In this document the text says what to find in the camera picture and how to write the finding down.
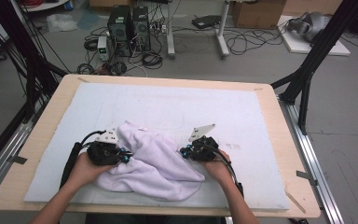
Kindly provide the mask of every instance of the white cloth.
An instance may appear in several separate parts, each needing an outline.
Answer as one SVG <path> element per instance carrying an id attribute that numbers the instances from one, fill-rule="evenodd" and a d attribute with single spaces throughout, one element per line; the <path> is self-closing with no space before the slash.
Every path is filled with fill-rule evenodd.
<path id="1" fill-rule="evenodd" d="M 205 177 L 181 157 L 179 146 L 171 138 L 128 121 L 118 127 L 117 134 L 118 145 L 133 156 L 128 163 L 101 174 L 98 186 L 161 201 L 182 201 L 199 190 Z"/>

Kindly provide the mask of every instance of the human arm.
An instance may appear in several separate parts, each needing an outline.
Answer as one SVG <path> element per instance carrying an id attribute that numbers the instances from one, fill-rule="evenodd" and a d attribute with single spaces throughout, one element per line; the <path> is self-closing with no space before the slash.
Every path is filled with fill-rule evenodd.
<path id="1" fill-rule="evenodd" d="M 228 154 L 222 150 L 221 152 L 229 161 Z M 258 223 L 255 215 L 237 189 L 227 166 L 222 161 L 207 161 L 202 162 L 202 164 L 208 173 L 219 183 L 223 192 L 225 192 L 233 222 L 235 224 Z"/>
<path id="2" fill-rule="evenodd" d="M 57 224 L 76 192 L 112 167 L 96 166 L 92 164 L 87 153 L 80 154 L 66 183 L 29 223 Z"/>

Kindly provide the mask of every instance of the cardboard box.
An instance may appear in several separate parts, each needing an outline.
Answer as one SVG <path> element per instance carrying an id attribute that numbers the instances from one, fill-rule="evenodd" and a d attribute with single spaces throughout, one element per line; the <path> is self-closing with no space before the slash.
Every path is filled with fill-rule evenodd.
<path id="1" fill-rule="evenodd" d="M 304 12 L 319 11 L 334 15 L 342 0 L 287 0 L 283 15 L 301 16 Z"/>
<path id="2" fill-rule="evenodd" d="M 236 3 L 233 20 L 236 27 L 275 29 L 286 0 L 262 0 L 258 3 Z"/>
<path id="3" fill-rule="evenodd" d="M 89 0 L 91 7 L 112 7 L 114 5 L 129 5 L 133 7 L 133 0 Z"/>

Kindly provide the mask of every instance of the concrete floor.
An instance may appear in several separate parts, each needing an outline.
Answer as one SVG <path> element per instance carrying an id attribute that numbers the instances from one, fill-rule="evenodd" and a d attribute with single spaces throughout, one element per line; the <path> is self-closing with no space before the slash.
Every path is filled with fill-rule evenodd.
<path id="1" fill-rule="evenodd" d="M 88 21 L 82 29 L 72 32 L 45 34 L 66 66 L 75 71 L 84 62 L 84 37 L 92 30 L 105 26 L 107 20 L 95 18 L 84 8 L 65 12 L 55 8 L 35 14 L 43 20 L 53 13 L 68 13 L 75 21 Z M 191 27 L 191 17 L 174 19 L 175 24 Z M 358 45 L 357 39 L 351 39 Z M 346 40 L 341 42 L 351 52 L 350 57 L 328 56 L 316 71 L 310 90 L 307 129 L 325 178 L 346 223 L 358 223 L 358 47 Z M 272 83 L 285 77 L 302 64 L 307 55 L 289 53 L 284 44 L 265 45 L 241 56 L 220 58 L 213 33 L 175 34 L 177 54 L 168 59 L 166 46 L 161 55 L 163 65 L 158 70 L 146 70 L 148 77 L 166 77 L 235 82 Z M 61 66 L 51 50 L 49 60 Z M 141 69 L 131 70 L 127 76 L 144 77 Z M 21 84 L 10 60 L 0 61 L 0 133 L 23 105 Z M 23 223 L 33 212 L 2 212 L 0 223 Z M 83 214 L 65 214 L 62 223 L 82 223 Z M 284 218 L 260 218 L 261 223 L 290 223 Z M 324 214 L 309 219 L 309 223 L 328 223 Z"/>

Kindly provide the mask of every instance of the human hand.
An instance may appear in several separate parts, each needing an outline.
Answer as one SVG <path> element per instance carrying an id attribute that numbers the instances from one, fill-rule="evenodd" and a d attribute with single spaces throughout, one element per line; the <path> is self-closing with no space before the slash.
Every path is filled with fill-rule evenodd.
<path id="1" fill-rule="evenodd" d="M 230 161 L 229 156 L 225 151 L 220 149 L 219 151 L 228 161 Z M 201 161 L 200 163 L 205 167 L 208 173 L 217 180 L 217 182 L 221 183 L 224 181 L 232 180 L 231 173 L 229 172 L 227 166 L 218 156 L 216 156 L 213 161 Z"/>
<path id="2" fill-rule="evenodd" d="M 68 181 L 65 185 L 70 185 L 73 188 L 80 189 L 82 186 L 93 182 L 98 175 L 111 169 L 112 167 L 114 167 L 114 165 L 94 165 L 86 152 L 81 153 L 77 157 L 75 167 L 69 175 Z"/>

